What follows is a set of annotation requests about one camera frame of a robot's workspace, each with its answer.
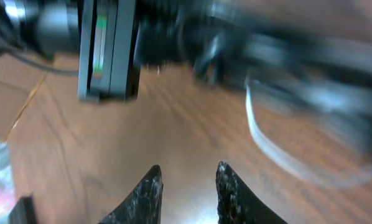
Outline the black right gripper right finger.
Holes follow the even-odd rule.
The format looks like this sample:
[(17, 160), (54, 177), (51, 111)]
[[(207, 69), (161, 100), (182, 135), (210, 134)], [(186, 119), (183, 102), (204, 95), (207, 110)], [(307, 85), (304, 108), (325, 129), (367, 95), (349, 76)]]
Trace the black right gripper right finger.
[(253, 193), (227, 162), (218, 163), (215, 182), (218, 223), (286, 224)]

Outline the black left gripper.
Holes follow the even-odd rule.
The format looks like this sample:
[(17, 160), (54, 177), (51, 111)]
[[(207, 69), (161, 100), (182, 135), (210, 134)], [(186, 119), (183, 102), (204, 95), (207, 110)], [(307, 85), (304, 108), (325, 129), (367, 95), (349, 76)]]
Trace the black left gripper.
[(128, 100), (137, 96), (137, 30), (136, 0), (83, 2), (77, 90), (80, 100)]

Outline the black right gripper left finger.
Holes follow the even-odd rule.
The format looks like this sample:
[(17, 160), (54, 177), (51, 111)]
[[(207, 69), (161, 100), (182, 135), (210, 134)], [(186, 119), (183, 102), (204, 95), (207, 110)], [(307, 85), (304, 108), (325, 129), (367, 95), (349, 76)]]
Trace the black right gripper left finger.
[(161, 168), (154, 165), (129, 195), (98, 224), (160, 224), (162, 192)]

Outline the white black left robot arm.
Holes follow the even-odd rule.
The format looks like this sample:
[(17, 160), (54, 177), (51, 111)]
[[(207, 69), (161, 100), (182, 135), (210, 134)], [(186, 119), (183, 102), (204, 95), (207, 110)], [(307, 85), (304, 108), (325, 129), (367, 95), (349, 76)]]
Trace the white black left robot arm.
[(81, 100), (137, 96), (136, 41), (136, 1), (0, 0), (0, 49), (77, 54)]

